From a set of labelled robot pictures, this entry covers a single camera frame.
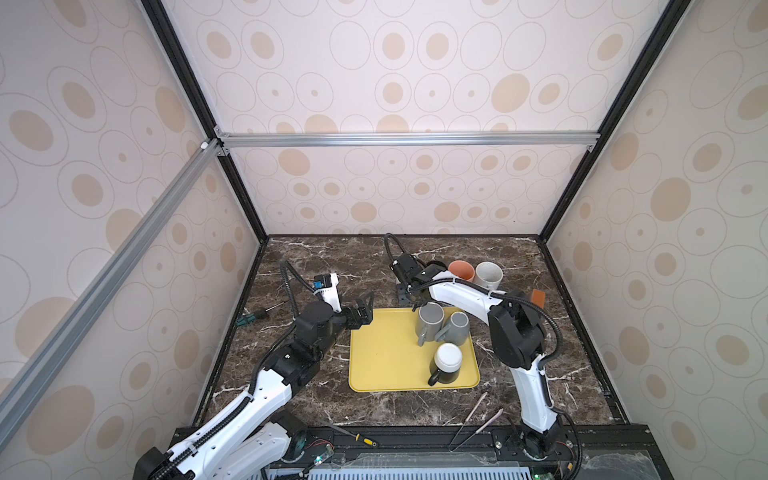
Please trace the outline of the tall grey mug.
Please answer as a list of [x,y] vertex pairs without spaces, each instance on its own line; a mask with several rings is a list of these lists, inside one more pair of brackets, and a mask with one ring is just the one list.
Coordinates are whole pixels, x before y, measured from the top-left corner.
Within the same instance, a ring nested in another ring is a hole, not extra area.
[[427,302],[416,310],[417,324],[415,333],[417,344],[423,346],[435,340],[437,333],[443,327],[445,312],[442,306],[435,302]]

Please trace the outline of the pink cream mug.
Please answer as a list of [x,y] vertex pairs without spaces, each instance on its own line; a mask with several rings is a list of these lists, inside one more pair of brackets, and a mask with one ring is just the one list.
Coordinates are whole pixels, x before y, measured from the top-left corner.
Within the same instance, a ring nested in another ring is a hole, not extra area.
[[448,265],[448,270],[460,279],[470,282],[473,282],[475,279],[475,268],[467,261],[454,260]]

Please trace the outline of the white speckled mug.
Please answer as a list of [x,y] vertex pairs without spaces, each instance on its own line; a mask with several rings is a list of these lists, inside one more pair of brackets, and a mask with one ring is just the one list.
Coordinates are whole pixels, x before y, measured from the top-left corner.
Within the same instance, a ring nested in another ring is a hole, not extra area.
[[499,289],[503,276],[503,270],[499,265],[484,261],[475,267],[473,283],[486,290],[494,291]]

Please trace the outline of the black mug white bottom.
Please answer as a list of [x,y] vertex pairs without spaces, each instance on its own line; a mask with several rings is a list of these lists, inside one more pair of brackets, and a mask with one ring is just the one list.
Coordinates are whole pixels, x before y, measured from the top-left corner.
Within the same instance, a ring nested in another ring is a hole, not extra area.
[[451,384],[459,376],[463,363],[463,353],[459,346],[453,343],[440,345],[430,362],[430,376],[427,384],[432,387],[437,384]]

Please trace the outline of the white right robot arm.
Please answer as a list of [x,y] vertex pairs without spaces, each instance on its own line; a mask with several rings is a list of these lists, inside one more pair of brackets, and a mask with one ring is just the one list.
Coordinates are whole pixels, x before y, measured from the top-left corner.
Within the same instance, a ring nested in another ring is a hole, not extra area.
[[488,325],[493,351],[511,369],[520,399],[520,444],[533,459],[551,455],[562,436],[545,374],[545,366],[563,350],[554,320],[523,293],[488,290],[454,276],[439,262],[424,263],[404,252],[391,256],[389,264],[419,306],[446,303]]

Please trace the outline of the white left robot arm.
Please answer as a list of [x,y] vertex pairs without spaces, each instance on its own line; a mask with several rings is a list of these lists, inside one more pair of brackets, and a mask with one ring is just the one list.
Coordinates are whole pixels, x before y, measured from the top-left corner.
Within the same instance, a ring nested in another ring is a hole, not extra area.
[[248,388],[167,451],[150,448],[137,461],[133,477],[237,478],[279,460],[291,435],[269,418],[314,378],[341,332],[373,321],[373,305],[374,294],[369,292],[339,309],[323,300],[294,308],[291,327],[257,364]]

